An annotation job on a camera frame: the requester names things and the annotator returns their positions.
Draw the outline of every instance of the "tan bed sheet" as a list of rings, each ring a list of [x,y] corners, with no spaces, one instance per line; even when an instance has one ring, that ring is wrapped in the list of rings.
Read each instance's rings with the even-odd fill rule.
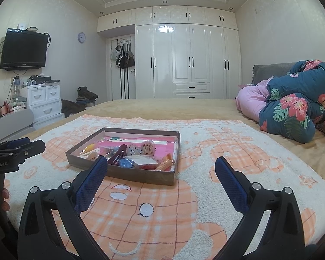
[[[87,109],[66,119],[28,134],[35,139],[45,132],[70,122],[83,114],[112,118],[143,119],[219,119],[241,120],[255,130],[259,125],[236,109],[234,100],[202,99],[128,99],[109,101]],[[313,140],[300,144],[279,135],[268,134],[276,142],[289,149],[325,179],[325,135],[316,131]]]

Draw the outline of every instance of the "box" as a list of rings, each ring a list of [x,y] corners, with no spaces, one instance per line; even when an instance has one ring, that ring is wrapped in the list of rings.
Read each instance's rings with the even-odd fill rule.
[[[90,135],[73,148],[66,152],[68,163],[74,167],[87,170],[94,163],[93,161],[78,157],[80,152],[88,145],[99,141],[104,136],[111,137],[113,140],[124,139],[120,144],[130,144],[127,141],[134,140],[135,138],[160,139],[161,144],[174,142],[172,158],[175,164],[171,167],[170,171],[152,171],[134,168],[121,168],[116,165],[108,165],[106,176],[130,180],[140,183],[157,184],[157,185],[174,185],[175,173],[178,167],[178,154],[180,144],[180,133],[176,131],[159,131],[159,130],[135,130],[135,129],[120,129],[120,128],[102,128],[94,134]]]

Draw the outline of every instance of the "drawer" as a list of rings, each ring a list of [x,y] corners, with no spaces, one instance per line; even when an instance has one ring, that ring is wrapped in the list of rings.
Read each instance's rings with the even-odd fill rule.
[[[174,99],[209,99],[210,93],[173,93]]]
[[[46,102],[45,87],[36,87],[36,88],[28,89],[28,102],[29,102],[29,106]]]
[[[173,83],[174,92],[210,92],[210,83]]]
[[[46,86],[46,100],[52,101],[60,99],[60,86],[59,85],[52,85]]]
[[[30,109],[34,113],[34,122],[37,122],[52,115],[61,113],[61,99],[44,104],[34,105],[31,106]]]
[[[46,126],[48,126],[48,125],[50,125],[50,124],[52,124],[54,122],[57,122],[57,121],[59,121],[61,119],[64,119],[64,118],[65,118],[64,114],[63,113],[59,113],[59,114],[56,114],[56,115],[52,115],[50,117],[47,117],[45,119],[39,120],[39,121],[33,123],[32,126],[36,130],[38,130],[38,129],[41,129],[43,127],[46,127]]]

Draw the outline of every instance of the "television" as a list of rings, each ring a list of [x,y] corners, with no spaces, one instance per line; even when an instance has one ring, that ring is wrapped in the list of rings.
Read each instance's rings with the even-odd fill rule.
[[[45,67],[48,39],[46,34],[9,28],[3,43],[0,69],[26,70]]]

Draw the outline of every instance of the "orange checkered blanket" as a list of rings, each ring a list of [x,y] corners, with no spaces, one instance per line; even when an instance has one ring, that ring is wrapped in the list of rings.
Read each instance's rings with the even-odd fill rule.
[[[18,228],[29,189],[53,189],[72,181],[80,169],[71,167],[65,152],[102,127],[179,131],[177,180],[173,187],[106,177],[94,203],[81,214],[83,222],[112,259],[212,259],[237,227],[237,213],[214,171],[224,156],[251,182],[265,188],[293,188],[301,211],[305,243],[325,233],[325,181],[309,166],[267,135],[241,121],[113,119],[83,115],[37,139],[43,154],[6,176],[11,196],[9,219]],[[58,212],[54,218],[66,248],[76,253]],[[267,212],[248,252],[256,249],[269,217]]]

